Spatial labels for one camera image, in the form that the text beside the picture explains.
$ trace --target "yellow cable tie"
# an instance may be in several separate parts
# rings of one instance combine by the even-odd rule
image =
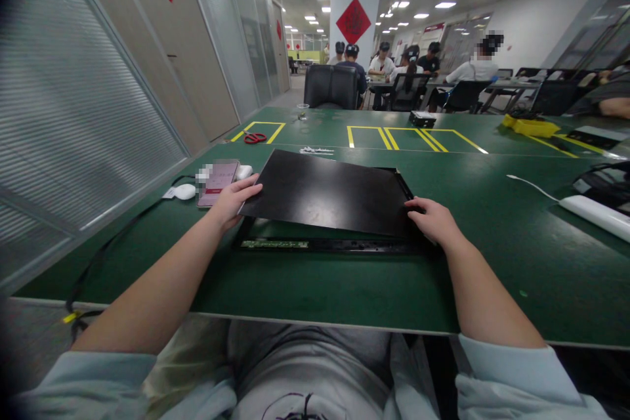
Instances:
[[[83,312],[75,310],[70,315],[67,315],[67,316],[63,317],[63,321],[64,321],[65,324],[72,323],[72,322],[74,322],[74,320],[77,319],[77,317],[79,317],[82,314],[83,314]]]

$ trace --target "yellow container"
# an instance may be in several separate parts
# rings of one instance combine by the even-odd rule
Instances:
[[[506,115],[503,118],[503,125],[512,128],[517,133],[526,136],[537,136],[541,138],[551,138],[557,131],[560,131],[560,127],[549,123],[548,121],[538,120],[521,120]]]
[[[506,115],[505,118],[503,118],[503,126],[507,126],[508,128],[511,128],[514,126],[514,124],[516,123],[516,118],[511,117],[510,115]]]

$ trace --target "red scissors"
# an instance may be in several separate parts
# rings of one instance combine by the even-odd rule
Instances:
[[[256,144],[263,141],[266,141],[267,137],[262,133],[250,133],[248,131],[245,132],[245,144]]]

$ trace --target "white mouse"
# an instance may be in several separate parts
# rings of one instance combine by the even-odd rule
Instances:
[[[197,193],[197,188],[193,184],[182,184],[175,189],[175,197],[179,200],[192,199]]]

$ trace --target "white cable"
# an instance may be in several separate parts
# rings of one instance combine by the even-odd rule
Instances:
[[[539,186],[537,186],[536,184],[532,184],[532,183],[531,183],[530,181],[528,181],[528,180],[521,179],[520,177],[513,176],[512,174],[508,174],[507,176],[508,176],[510,179],[522,180],[523,182],[525,182],[525,183],[529,184],[530,186],[532,186],[532,187],[534,187],[534,188],[538,189],[540,192],[542,192],[543,194],[545,194],[545,195],[546,195],[547,197],[549,197],[550,199],[555,200],[555,201],[560,201],[560,200],[556,199],[555,197],[550,196],[548,193],[546,193],[544,190],[542,190]]]

